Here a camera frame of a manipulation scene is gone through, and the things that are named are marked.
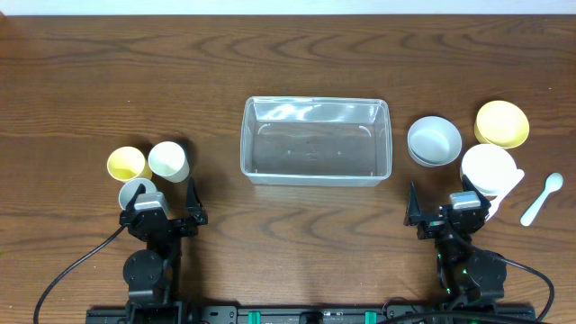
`white cup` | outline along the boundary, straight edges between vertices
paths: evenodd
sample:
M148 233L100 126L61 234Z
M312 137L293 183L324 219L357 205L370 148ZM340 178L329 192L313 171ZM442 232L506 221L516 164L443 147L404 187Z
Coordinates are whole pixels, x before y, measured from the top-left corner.
M458 129L444 118L420 118L408 130L410 156L423 167L439 167L454 161L462 150Z
M518 173L514 158L493 144L471 147L462 159L460 177L467 175L483 195L498 195L509 187Z
M178 183L190 174L190 166L184 149L171 141L157 144L148 154L148 164L155 174Z
M132 199L132 197L134 196L136 190L138 190L138 187L140 185L144 185L144 187L146 188L144 194L155 193L157 191L154 183L148 179L136 178L130 180L129 182L127 182L125 185L122 186L122 189L118 194L118 203L120 204L120 207L123 210L126 209L126 205L128 205L130 199Z

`white plastic spoon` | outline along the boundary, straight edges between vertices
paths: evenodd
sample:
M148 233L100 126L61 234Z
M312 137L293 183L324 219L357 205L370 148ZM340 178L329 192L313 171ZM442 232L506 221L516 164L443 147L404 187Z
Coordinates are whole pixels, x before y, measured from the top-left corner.
M532 203L532 206L530 206L530 208L528 208L528 210L524 213L524 215L522 215L520 223L522 223L522 225L524 226L530 226L534 218L536 218L538 212L540 212L540 208L542 207L542 204L546 200L546 197L548 197L548 194L560 190L560 188L562 188L563 182L564 180L561 174L552 173L551 175L549 175L548 178L546 179L546 185L544 187L544 190L542 191L540 196L536 198L534 203Z
M508 185L508 188L506 188L506 190L501 192L498 195L498 197L496 197L496 199L490 202L490 208L488 209L488 216L486 216L486 221L489 220L492 216L494 216L494 214L498 211L498 208L500 207L500 203L502 203L502 200L506 198L508 194L510 194L512 189L516 188L516 186L518 185L520 180L522 180L522 178L524 178L524 170L520 169L516 170L516 173L514 174L512 182Z

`transparent plastic bin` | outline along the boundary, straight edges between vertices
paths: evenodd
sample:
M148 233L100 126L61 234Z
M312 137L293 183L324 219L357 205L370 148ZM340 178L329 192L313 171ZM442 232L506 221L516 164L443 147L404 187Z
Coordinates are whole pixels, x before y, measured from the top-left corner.
M254 184L378 185L392 172L388 105L380 99L251 97L240 167Z

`yellow paper cup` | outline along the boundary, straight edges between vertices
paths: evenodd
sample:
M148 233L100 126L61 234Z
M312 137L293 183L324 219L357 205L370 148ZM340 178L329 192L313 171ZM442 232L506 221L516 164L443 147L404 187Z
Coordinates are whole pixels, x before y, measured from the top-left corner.
M486 103L476 116L474 135L480 143L512 149L528 138L530 124L520 108L497 100Z
M152 170L146 158L137 148L123 147L116 149L106 163L108 173L114 179L124 183L135 178L152 178Z

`paper cup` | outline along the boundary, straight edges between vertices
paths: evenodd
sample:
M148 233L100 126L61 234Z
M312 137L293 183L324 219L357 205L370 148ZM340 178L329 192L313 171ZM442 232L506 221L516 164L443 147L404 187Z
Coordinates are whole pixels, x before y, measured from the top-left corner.
M190 174L184 149L171 141L156 145L148 155L148 163L152 172L173 183L184 181Z
M418 164L439 167L458 158L462 137L450 121L436 116L424 117L410 127L408 149Z
M512 149L524 143L529 132L528 118L513 103L501 100L486 103L476 116L474 134L480 143Z
M137 148L116 149L108 157L106 166L110 176L124 183L135 178L152 178L152 171L146 163L146 158Z
M507 189L517 172L514 158L493 144L473 146L464 154L460 166L460 177L467 175L476 189L487 196Z
M125 185L122 186L122 189L118 194L118 203L120 204L120 207L123 210L126 209L126 205L128 205L130 199L132 199L132 197L134 196L136 190L138 190L138 187L140 185L144 185L144 187L146 188L144 194L155 193L157 191L154 183L148 179L137 178L134 180L130 180L129 182L127 182Z

